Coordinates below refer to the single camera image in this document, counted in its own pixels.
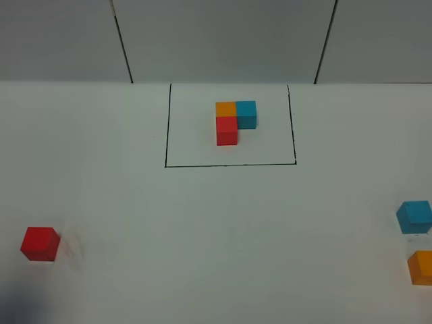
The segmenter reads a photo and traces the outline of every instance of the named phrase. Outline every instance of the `black rectangle outline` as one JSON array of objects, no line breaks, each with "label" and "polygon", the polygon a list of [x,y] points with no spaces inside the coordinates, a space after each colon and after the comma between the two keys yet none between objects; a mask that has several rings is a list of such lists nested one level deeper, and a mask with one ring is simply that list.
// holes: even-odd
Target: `black rectangle outline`
[{"label": "black rectangle outline", "polygon": [[247,166],[260,166],[260,165],[297,165],[296,143],[294,141],[294,128],[292,126],[290,87],[288,85],[286,85],[286,88],[288,90],[288,109],[290,110],[292,148],[293,148],[293,151],[294,151],[294,163],[216,164],[216,165],[167,165],[167,159],[168,159],[168,140],[169,140],[169,119],[171,117],[171,89],[172,89],[172,85],[173,85],[172,83],[169,84],[168,123],[167,123],[167,146],[165,148],[165,168],[178,168],[178,167],[247,167]]}]

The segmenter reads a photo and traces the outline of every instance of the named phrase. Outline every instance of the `block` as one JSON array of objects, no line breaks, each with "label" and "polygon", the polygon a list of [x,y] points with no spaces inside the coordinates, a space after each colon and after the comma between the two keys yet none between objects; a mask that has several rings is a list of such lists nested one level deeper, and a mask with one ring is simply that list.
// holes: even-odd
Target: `block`
[{"label": "block", "polygon": [[52,227],[29,227],[21,245],[21,252],[30,261],[54,261],[60,236]]},{"label": "block", "polygon": [[237,117],[216,117],[217,145],[237,145]]},{"label": "block", "polygon": [[257,128],[257,105],[255,101],[236,101],[239,130]]},{"label": "block", "polygon": [[416,251],[408,267],[413,285],[432,286],[432,251]]},{"label": "block", "polygon": [[216,103],[216,117],[235,117],[236,102]]},{"label": "block", "polygon": [[405,201],[396,216],[403,234],[426,234],[432,227],[432,210],[427,200]]}]

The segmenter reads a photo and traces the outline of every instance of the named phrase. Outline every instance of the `orange cube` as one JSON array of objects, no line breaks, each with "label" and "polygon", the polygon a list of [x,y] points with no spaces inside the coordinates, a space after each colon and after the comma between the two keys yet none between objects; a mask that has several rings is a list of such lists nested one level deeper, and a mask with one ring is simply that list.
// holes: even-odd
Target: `orange cube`
[{"label": "orange cube", "polygon": [[216,117],[237,116],[236,102],[216,103]]},{"label": "orange cube", "polygon": [[416,251],[408,267],[413,285],[432,286],[432,251]]}]

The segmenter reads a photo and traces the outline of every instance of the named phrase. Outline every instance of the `white surface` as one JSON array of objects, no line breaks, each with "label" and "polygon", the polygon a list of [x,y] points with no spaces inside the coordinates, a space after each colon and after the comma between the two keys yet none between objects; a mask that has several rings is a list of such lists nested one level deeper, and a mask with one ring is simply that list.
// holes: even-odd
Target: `white surface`
[{"label": "white surface", "polygon": [[2,1],[0,80],[129,82],[109,0]]},{"label": "white surface", "polygon": [[430,323],[395,211],[432,200],[431,86],[290,85],[297,165],[178,169],[168,90],[0,84],[2,288],[37,273],[56,324]]},{"label": "white surface", "polygon": [[312,84],[333,4],[114,1],[135,82]]},{"label": "white surface", "polygon": [[432,82],[432,2],[341,0],[318,83]]},{"label": "white surface", "polygon": [[[215,103],[255,101],[257,127],[216,145]],[[167,166],[295,163],[286,84],[173,84]]]}]

